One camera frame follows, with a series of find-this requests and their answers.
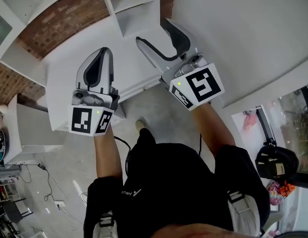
white wall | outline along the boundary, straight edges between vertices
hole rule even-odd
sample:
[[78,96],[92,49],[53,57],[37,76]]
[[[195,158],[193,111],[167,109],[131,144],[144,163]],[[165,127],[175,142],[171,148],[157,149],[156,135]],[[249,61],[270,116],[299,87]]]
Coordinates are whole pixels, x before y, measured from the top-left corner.
[[302,193],[300,198],[299,212],[294,230],[308,231],[308,189],[301,188],[301,190]]
[[225,106],[308,58],[308,0],[174,0],[173,19],[216,64]]

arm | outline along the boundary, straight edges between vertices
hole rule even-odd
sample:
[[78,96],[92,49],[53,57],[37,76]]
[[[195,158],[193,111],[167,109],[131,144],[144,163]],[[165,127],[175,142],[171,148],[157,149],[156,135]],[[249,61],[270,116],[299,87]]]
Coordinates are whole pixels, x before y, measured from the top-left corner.
[[201,136],[215,157],[223,145],[235,145],[234,138],[209,103],[191,111]]
[[97,177],[116,177],[122,180],[121,159],[111,125],[105,135],[94,137],[94,145]]

brick wall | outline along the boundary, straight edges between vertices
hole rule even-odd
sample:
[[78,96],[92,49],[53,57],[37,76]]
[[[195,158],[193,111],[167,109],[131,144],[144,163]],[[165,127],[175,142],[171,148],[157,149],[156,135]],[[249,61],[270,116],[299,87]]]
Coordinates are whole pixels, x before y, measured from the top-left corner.
[[174,0],[160,0],[160,17],[172,18]]
[[20,103],[34,103],[45,94],[45,88],[0,63],[0,104],[7,105],[16,94]]
[[21,32],[17,43],[42,59],[74,34],[108,16],[104,0],[58,0]]

black shirt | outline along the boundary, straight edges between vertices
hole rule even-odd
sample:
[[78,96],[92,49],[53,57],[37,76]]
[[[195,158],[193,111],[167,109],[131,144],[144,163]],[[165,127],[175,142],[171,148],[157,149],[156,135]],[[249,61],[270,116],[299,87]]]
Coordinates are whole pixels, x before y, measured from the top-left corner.
[[198,154],[182,144],[138,147],[128,160],[128,178],[98,178],[88,189],[85,237],[112,210],[118,234],[147,238],[169,224],[204,223],[233,230],[227,191],[255,198],[262,227],[269,215],[269,195],[246,150],[224,146],[213,174]]

shoe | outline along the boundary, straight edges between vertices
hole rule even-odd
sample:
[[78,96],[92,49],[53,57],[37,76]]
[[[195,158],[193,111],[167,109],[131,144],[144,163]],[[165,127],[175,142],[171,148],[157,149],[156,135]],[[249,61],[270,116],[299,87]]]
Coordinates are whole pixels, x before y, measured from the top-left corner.
[[146,128],[145,122],[142,121],[142,120],[140,120],[140,119],[136,121],[135,126],[136,126],[136,129],[137,129],[138,132],[139,132],[141,129]]

